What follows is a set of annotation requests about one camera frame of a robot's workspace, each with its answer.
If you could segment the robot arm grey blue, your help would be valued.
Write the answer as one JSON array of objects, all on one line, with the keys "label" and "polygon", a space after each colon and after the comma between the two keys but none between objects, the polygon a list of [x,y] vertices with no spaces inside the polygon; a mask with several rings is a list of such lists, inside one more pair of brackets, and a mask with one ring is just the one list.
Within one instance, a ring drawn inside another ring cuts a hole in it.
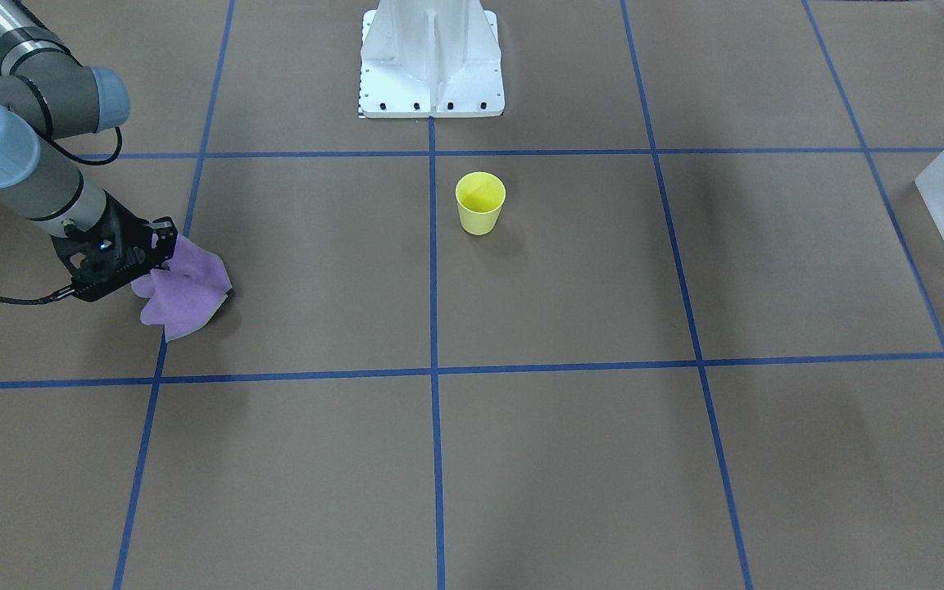
[{"label": "robot arm grey blue", "polygon": [[115,71],[83,65],[29,8],[0,1],[0,204],[49,236],[69,274],[35,306],[95,302],[164,270],[174,254],[171,218],[136,216],[86,175],[93,160],[60,145],[108,130],[120,138],[129,115]]}]

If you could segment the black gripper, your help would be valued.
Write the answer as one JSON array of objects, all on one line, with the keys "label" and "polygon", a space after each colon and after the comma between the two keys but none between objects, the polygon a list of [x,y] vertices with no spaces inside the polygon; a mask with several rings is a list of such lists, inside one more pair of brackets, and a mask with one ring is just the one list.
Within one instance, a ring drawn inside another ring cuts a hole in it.
[{"label": "black gripper", "polygon": [[111,195],[89,230],[67,225],[63,238],[50,238],[69,272],[69,295],[83,302],[96,302],[152,270],[164,269],[177,240],[179,231],[171,217],[145,220]]}]

